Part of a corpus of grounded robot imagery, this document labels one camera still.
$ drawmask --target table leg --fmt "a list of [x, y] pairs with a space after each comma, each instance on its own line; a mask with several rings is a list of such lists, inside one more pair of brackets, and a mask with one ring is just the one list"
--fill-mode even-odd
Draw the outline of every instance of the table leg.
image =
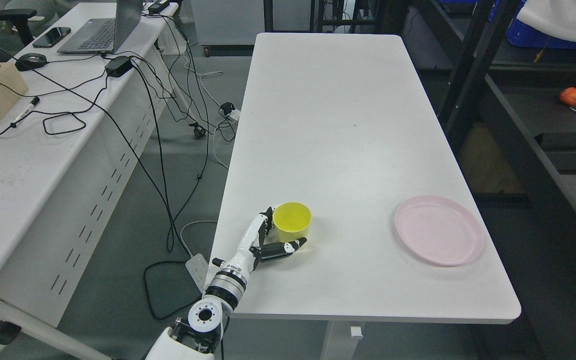
[[21, 327], [21, 331], [55, 349], [82, 360], [111, 360], [110, 357], [39, 321], [35, 317], [0, 300], [0, 321]]
[[146, 59], [154, 66], [158, 77], [162, 80], [163, 85], [169, 91], [174, 92], [176, 96], [176, 101], [179, 103], [181, 109], [188, 113], [189, 116], [185, 118], [186, 123], [189, 126], [194, 126], [199, 119], [199, 116], [195, 114], [195, 111], [190, 106], [188, 102], [188, 97], [186, 96], [185, 92], [182, 91], [181, 87], [179, 86], [178, 82], [169, 76], [169, 69], [164, 63], [162, 57], [157, 54], [157, 51], [150, 51], [146, 56]]
[[328, 321], [321, 360], [352, 360], [365, 323]]
[[172, 20], [166, 19], [167, 26], [159, 35], [157, 43], [163, 55], [183, 55], [187, 44]]

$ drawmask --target floor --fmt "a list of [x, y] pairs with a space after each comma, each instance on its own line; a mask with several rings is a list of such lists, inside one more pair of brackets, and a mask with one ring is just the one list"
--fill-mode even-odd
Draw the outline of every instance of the floor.
[[[186, 26], [190, 41], [195, 38], [192, 26]], [[192, 46], [198, 73], [223, 71], [223, 75], [206, 78], [205, 86], [220, 103], [230, 101], [242, 105], [250, 66], [250, 57], [203, 57], [201, 47]], [[174, 57], [166, 61], [172, 64]], [[185, 79], [183, 59], [177, 61], [172, 73]], [[192, 96], [204, 112], [197, 86]], [[208, 119], [216, 124], [222, 120], [217, 105], [205, 96]], [[216, 221], [220, 209], [227, 170], [212, 155], [228, 164], [233, 148], [219, 134], [194, 139], [192, 128], [179, 115], [164, 113], [160, 121], [166, 179], [174, 212], [187, 205], [176, 221], [178, 229], [195, 221]], [[224, 130], [224, 136], [232, 136]], [[158, 139], [153, 135], [142, 157], [149, 173], [161, 182]], [[197, 184], [197, 174], [205, 171]], [[513, 324], [451, 325], [411, 323], [370, 323], [364, 328], [365, 338], [359, 342], [355, 360], [526, 360], [576, 358], [576, 333], [551, 329], [546, 333], [532, 330], [531, 323], [547, 322], [554, 316], [550, 303], [540, 303], [540, 294], [576, 294], [574, 284], [565, 279], [567, 287], [558, 282], [540, 281], [551, 278], [549, 269], [556, 268], [565, 278], [567, 269], [558, 267], [552, 254], [541, 246], [549, 235], [541, 228], [530, 203], [480, 202], [495, 246], [504, 261], [518, 292], [524, 310], [531, 309], [530, 319], [522, 316]], [[144, 171], [136, 168], [110, 219], [86, 272], [71, 299], [58, 329], [113, 358], [139, 360], [174, 316], [157, 320], [149, 310], [144, 287], [144, 270], [151, 264], [187, 259], [179, 244], [167, 250], [169, 224], [166, 212]], [[195, 223], [185, 228], [183, 239], [195, 253], [210, 256], [215, 224]], [[523, 262], [541, 255], [542, 273], [525, 273]], [[163, 264], [148, 271], [148, 289], [153, 312], [165, 315], [192, 302], [199, 291], [183, 264]], [[540, 291], [533, 291], [535, 284]], [[560, 303], [560, 306], [576, 302]], [[175, 316], [183, 316], [183, 311]], [[260, 321], [234, 317], [224, 337], [228, 360], [314, 360], [320, 356], [326, 324], [323, 321]], [[2, 360], [67, 360], [72, 357], [20, 335], [7, 347]]]

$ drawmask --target power adapter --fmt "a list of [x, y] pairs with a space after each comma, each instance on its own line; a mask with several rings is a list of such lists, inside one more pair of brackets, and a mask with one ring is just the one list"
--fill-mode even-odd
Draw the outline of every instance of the power adapter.
[[240, 115], [242, 114], [241, 111], [235, 108], [232, 102], [224, 102], [219, 107], [219, 115], [222, 116], [224, 119], [230, 119], [232, 121], [239, 121]]
[[159, 14], [162, 10], [166, 9], [170, 4], [170, 0], [159, 0], [148, 7], [148, 14]]
[[130, 62], [130, 57], [128, 56], [117, 56], [110, 60], [105, 66], [105, 73], [111, 78], [120, 78], [128, 70], [133, 68], [133, 63]]

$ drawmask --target laptop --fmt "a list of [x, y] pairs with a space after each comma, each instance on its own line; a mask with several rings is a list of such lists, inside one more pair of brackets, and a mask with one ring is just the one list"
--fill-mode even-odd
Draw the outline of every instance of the laptop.
[[142, 18], [142, 0], [117, 0], [114, 18], [91, 18], [75, 32], [58, 53], [115, 53]]

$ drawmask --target white table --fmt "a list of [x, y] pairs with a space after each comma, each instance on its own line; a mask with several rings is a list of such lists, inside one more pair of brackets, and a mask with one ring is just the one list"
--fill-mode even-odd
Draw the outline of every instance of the white table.
[[[177, 6], [172, 4], [163, 14], [170, 16]], [[82, 3], [55, 26], [70, 27], [74, 33], [90, 18], [114, 15], [115, 3]], [[142, 17], [119, 49], [147, 59], [165, 85], [168, 69], [153, 43], [168, 29], [166, 20]], [[85, 57], [57, 54], [61, 44], [43, 49], [28, 46], [19, 55], [43, 53], [48, 61]], [[185, 43], [179, 44], [184, 49]], [[38, 71], [73, 87], [101, 75], [108, 61], [94, 57], [49, 63]], [[155, 85], [154, 76], [144, 72]], [[61, 89], [32, 71], [23, 72], [22, 77], [29, 86], [27, 94]], [[153, 111], [146, 87], [135, 70], [119, 78], [111, 77], [107, 84], [96, 102], [112, 114], [140, 155], [154, 129], [154, 117], [165, 109], [165, 100], [153, 94]], [[93, 100], [104, 85], [101, 78], [75, 91]], [[166, 86], [174, 89], [170, 82]], [[20, 114], [29, 101], [19, 100], [0, 122], [0, 129]], [[61, 92], [42, 96], [36, 110], [74, 111], [89, 105], [82, 98]], [[77, 358], [108, 359], [54, 327], [66, 310], [137, 159], [110, 117], [96, 107], [80, 114], [86, 127], [70, 134], [45, 134], [41, 123], [44, 117], [32, 114], [18, 128], [0, 137], [0, 320], [13, 322], [28, 335]], [[49, 126], [55, 132], [72, 129], [78, 123], [68, 117]]]
[[[394, 212], [423, 194], [474, 214], [486, 235], [474, 262], [435, 266], [404, 248]], [[235, 317], [329, 321], [322, 357], [339, 359], [352, 357], [336, 352], [338, 334], [352, 337], [344, 322], [507, 324], [521, 312], [398, 36], [258, 35], [211, 258], [230, 258], [255, 214], [289, 201], [313, 214], [308, 243], [259, 265]]]

